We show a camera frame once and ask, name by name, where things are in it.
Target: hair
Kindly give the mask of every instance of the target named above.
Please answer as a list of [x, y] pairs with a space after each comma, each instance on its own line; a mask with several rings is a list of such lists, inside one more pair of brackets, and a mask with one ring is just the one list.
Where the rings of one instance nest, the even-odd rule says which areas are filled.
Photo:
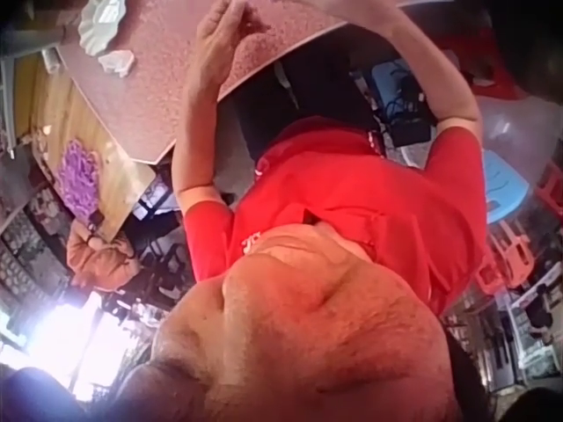
[[[452, 378], [454, 383], [454, 391], [458, 404], [457, 421], [459, 422], [488, 422], [494, 421], [494, 409], [491, 405], [491, 400], [486, 392], [479, 371], [475, 368], [473, 361], [469, 354], [467, 354], [461, 345], [444, 330], [448, 348], [450, 351], [450, 363], [452, 370]], [[178, 376], [188, 376], [179, 374], [174, 371], [174, 378]], [[131, 397], [117, 397], [115, 401], [110, 403], [105, 409], [100, 409], [102, 412], [95, 418], [97, 421], [118, 421], [118, 420], [159, 420], [165, 422], [169, 421], [189, 421], [206, 420], [201, 419], [201, 412], [197, 411], [200, 406], [198, 404], [191, 404], [186, 406], [186, 410], [176, 413], [176, 418], [163, 418], [163, 415], [157, 414], [158, 409], [150, 406], [154, 403], [152, 400], [143, 398]]]

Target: white plate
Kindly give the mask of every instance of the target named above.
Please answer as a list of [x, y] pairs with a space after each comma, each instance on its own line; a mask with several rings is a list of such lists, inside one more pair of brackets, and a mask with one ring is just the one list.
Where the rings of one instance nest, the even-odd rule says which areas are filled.
[[126, 11], [125, 0], [90, 0], [82, 9], [78, 26], [80, 47], [88, 55], [98, 55], [104, 51], [117, 35], [119, 23]]

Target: red polo shirt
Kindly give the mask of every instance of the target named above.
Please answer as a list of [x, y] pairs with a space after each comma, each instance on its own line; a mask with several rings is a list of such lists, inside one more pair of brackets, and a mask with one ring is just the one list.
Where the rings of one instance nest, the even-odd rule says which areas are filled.
[[481, 147], [461, 127], [441, 133], [424, 171], [379, 156], [365, 134], [328, 127], [284, 135], [231, 210], [201, 202], [184, 218], [197, 280], [223, 273], [260, 233], [315, 215], [398, 273], [439, 314], [465, 289], [485, 246]]

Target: skin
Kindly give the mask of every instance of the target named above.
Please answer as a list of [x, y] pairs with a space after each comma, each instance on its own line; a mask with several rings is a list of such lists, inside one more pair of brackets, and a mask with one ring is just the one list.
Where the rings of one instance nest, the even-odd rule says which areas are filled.
[[[185, 213], [213, 187], [216, 103], [234, 51], [267, 27], [219, 0], [198, 29], [172, 183]], [[392, 0], [302, 0], [384, 36], [407, 60], [439, 130], [479, 139], [463, 77]], [[453, 420], [442, 327], [408, 283], [325, 223], [263, 233], [224, 274], [198, 283], [162, 324], [121, 402], [144, 420]]]

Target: table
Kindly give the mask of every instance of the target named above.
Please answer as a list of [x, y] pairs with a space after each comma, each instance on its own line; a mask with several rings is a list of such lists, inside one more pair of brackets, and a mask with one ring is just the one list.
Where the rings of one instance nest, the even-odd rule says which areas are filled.
[[[195, 29], [210, 3], [211, 0], [128, 1], [120, 32], [109, 48], [130, 49], [135, 54], [135, 67], [124, 79], [106, 75], [96, 58], [85, 54], [78, 45], [76, 28], [68, 32], [68, 38], [59, 47], [69, 74], [92, 109], [136, 161], [156, 164], [175, 142], [180, 94]], [[298, 4], [272, 0], [253, 0], [252, 4], [272, 29], [245, 40], [220, 98], [289, 51], [344, 25], [336, 18]]]
[[111, 241], [156, 177], [146, 164], [135, 163], [99, 123], [69, 75], [49, 76], [38, 67], [33, 95], [32, 127], [43, 129], [34, 136], [32, 151], [49, 179], [56, 176], [70, 140], [77, 138], [98, 154], [99, 211], [105, 220], [98, 234]]

